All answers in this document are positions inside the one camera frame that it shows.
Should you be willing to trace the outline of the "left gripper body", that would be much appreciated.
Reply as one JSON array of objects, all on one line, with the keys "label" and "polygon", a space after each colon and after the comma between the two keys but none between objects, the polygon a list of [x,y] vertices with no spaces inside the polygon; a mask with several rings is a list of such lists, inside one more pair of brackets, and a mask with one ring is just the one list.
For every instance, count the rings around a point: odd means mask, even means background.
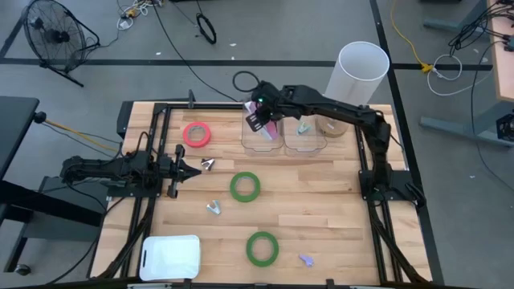
[{"label": "left gripper body", "polygon": [[177,197],[177,184],[182,179],[183,173],[181,172],[181,161],[185,155],[185,149],[181,144],[177,144],[175,147],[175,160],[164,153],[163,148],[159,148],[157,151],[157,184],[154,188],[154,194],[156,197],[161,195],[163,181],[165,179],[171,179],[171,184],[168,186],[166,195],[171,198]]}]

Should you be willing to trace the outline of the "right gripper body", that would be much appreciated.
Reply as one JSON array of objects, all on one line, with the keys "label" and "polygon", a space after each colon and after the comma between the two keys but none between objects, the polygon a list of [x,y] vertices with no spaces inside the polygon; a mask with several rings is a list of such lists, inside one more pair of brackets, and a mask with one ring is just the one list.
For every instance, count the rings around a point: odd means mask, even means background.
[{"label": "right gripper body", "polygon": [[258,132],[272,121],[291,116],[291,109],[283,104],[283,94],[272,83],[261,81],[251,93],[255,111],[246,117],[253,132]]}]

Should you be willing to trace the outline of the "red tape roll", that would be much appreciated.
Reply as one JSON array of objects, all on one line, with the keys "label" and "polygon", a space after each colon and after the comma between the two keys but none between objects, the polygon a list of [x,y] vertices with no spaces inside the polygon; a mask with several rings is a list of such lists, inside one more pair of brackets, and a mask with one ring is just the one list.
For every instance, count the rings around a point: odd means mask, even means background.
[{"label": "red tape roll", "polygon": [[[191,139],[191,132],[195,129],[201,129],[204,132],[204,137],[201,140],[192,140]],[[193,122],[188,124],[183,132],[182,132],[182,138],[184,142],[190,146],[191,148],[202,148],[206,146],[210,142],[211,138],[211,130],[209,126],[203,122]]]}]

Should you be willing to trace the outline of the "pink stapler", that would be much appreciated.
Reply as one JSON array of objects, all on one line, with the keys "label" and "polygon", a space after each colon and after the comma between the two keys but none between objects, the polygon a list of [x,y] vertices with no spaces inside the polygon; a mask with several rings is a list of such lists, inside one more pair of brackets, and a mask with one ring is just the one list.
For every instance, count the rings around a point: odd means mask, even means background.
[{"label": "pink stapler", "polygon": [[[248,101],[244,104],[245,109],[247,110],[248,114],[251,115],[256,111],[256,104],[255,102]],[[278,128],[276,126],[276,123],[273,121],[268,122],[265,124],[259,131],[258,134],[266,138],[267,140],[276,140],[279,136]]]}]

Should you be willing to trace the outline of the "green masking tape roll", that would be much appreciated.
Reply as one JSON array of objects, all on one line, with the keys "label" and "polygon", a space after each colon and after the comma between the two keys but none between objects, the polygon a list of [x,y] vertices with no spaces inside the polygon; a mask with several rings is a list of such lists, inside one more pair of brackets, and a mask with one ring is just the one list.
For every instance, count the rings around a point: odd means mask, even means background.
[{"label": "green masking tape roll", "polygon": [[[253,191],[249,195],[242,195],[237,190],[237,184],[241,179],[250,179],[253,183]],[[258,177],[251,172],[240,172],[233,176],[230,181],[230,194],[236,200],[240,202],[254,201],[259,195],[261,190],[261,184]]]},{"label": "green masking tape roll", "polygon": [[[272,252],[269,258],[267,259],[257,259],[253,253],[253,246],[254,243],[259,239],[263,238],[268,240],[272,244]],[[279,255],[279,243],[276,239],[276,237],[269,232],[266,231],[259,231],[254,233],[252,236],[249,237],[246,244],[246,254],[248,260],[257,267],[269,267],[272,263],[275,262],[275,260],[278,258]]]}]

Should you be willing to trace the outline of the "clear plastic bin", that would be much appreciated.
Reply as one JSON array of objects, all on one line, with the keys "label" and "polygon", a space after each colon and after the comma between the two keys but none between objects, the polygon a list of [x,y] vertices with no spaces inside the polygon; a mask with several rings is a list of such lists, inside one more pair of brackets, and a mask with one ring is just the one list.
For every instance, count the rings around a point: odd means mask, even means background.
[{"label": "clear plastic bin", "polygon": [[276,140],[267,140],[258,132],[253,132],[246,122],[246,117],[249,116],[247,110],[243,105],[242,115],[242,137],[241,145],[244,151],[249,156],[274,156],[280,153],[284,146],[284,125],[280,120],[276,123],[279,136]]},{"label": "clear plastic bin", "polygon": [[[311,129],[297,135],[296,130],[300,123],[310,124]],[[310,157],[318,154],[327,146],[324,134],[318,127],[315,116],[302,116],[299,120],[288,117],[284,118],[284,145],[286,154],[291,157]]]}]

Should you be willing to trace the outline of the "white plastic tray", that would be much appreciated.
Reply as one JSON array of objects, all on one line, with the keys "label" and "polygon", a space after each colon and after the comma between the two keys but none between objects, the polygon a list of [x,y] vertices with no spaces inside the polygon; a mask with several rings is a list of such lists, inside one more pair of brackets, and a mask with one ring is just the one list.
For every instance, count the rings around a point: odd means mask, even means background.
[{"label": "white plastic tray", "polygon": [[151,236],[143,241],[139,276],[144,281],[194,279],[201,266],[196,235]]}]

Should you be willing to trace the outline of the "white shade wooden base lamp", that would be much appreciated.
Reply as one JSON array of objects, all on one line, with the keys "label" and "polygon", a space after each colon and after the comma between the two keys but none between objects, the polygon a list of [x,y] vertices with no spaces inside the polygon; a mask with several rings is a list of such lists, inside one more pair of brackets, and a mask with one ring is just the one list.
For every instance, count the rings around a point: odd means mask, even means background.
[{"label": "white shade wooden base lamp", "polygon": [[354,106],[367,104],[389,69],[390,58],[378,45],[364,41],[346,44],[323,96]]}]

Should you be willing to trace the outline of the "grey black cart base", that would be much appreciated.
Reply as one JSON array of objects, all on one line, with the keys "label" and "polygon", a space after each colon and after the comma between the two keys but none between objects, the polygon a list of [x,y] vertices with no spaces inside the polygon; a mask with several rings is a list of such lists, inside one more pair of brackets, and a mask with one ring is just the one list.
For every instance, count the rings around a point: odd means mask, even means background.
[{"label": "grey black cart base", "polygon": [[22,224],[4,271],[14,272],[18,264],[28,265],[20,258],[30,239],[93,240],[106,197],[107,189],[96,180],[68,187],[58,177],[45,177],[37,189],[0,181],[0,225],[5,220]]}]

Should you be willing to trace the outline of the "black side table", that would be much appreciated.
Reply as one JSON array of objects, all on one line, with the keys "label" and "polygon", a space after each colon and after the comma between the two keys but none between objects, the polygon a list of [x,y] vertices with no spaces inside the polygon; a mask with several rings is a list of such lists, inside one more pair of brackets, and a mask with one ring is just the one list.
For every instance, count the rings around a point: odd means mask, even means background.
[{"label": "black side table", "polygon": [[0,181],[30,127],[39,100],[0,96]]}]

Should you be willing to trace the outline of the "black floor fan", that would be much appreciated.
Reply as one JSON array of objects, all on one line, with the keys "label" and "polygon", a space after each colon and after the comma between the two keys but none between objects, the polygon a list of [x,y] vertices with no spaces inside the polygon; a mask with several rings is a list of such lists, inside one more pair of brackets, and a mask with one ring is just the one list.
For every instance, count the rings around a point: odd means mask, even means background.
[{"label": "black floor fan", "polygon": [[83,87],[70,72],[100,47],[98,34],[56,0],[31,0],[23,10],[22,26],[39,66]]}]

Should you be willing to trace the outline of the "grey desk leg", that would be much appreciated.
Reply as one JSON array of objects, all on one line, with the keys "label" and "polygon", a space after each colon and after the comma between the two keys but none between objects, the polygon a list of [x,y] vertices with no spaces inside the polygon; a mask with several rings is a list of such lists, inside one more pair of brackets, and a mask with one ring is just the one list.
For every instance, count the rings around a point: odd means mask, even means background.
[{"label": "grey desk leg", "polygon": [[460,31],[487,8],[487,0],[419,0],[425,9],[423,26]]},{"label": "grey desk leg", "polygon": [[430,117],[422,116],[419,124],[425,128],[432,128],[442,132],[449,132],[458,136],[466,137],[470,140],[485,141],[494,145],[514,147],[514,140],[501,140],[497,132],[492,131],[492,126],[502,116],[506,116],[514,109],[514,103],[500,101],[491,106],[478,116],[473,116],[472,121],[467,123],[450,122]]}]

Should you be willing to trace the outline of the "small black box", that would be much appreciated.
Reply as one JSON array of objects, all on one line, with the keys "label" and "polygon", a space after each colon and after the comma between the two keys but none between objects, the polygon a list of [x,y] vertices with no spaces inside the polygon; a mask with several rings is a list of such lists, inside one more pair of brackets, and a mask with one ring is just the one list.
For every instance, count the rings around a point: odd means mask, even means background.
[{"label": "small black box", "polygon": [[514,113],[500,117],[496,121],[496,131],[500,140],[514,141]]}]

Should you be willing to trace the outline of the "wooden desk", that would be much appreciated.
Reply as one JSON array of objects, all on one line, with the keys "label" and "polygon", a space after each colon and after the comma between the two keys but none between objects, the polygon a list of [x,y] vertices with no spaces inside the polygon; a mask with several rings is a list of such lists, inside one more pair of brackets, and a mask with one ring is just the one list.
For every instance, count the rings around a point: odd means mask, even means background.
[{"label": "wooden desk", "polygon": [[[514,38],[514,20],[493,18],[489,26],[499,34]],[[514,51],[506,51],[499,37],[492,36],[491,41],[497,42],[491,48],[497,98],[514,102]]]}]

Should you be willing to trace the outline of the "black aluminium table frame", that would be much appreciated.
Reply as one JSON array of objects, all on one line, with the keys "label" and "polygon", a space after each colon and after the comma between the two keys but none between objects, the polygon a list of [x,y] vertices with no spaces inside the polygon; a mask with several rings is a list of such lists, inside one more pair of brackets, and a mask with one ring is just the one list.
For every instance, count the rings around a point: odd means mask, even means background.
[{"label": "black aluminium table frame", "polygon": [[[371,166],[364,136],[350,128],[328,141],[314,157],[249,156],[241,145],[243,108],[236,103],[184,102],[171,105],[166,152],[182,142],[184,128],[206,123],[210,143],[186,150],[186,163],[199,166],[203,157],[215,159],[205,171],[181,183],[176,198],[162,194],[156,201],[150,233],[153,236],[195,234],[202,257],[192,287],[293,289],[377,286],[392,283],[394,269],[382,238],[373,232],[369,206],[361,196],[359,172]],[[240,172],[260,180],[260,195],[236,201],[230,181]],[[222,212],[206,205],[218,200]],[[254,266],[247,258],[247,240],[266,231],[279,243],[278,258],[269,267]],[[259,238],[257,259],[267,259],[272,244]],[[311,256],[307,267],[299,254]]]}]

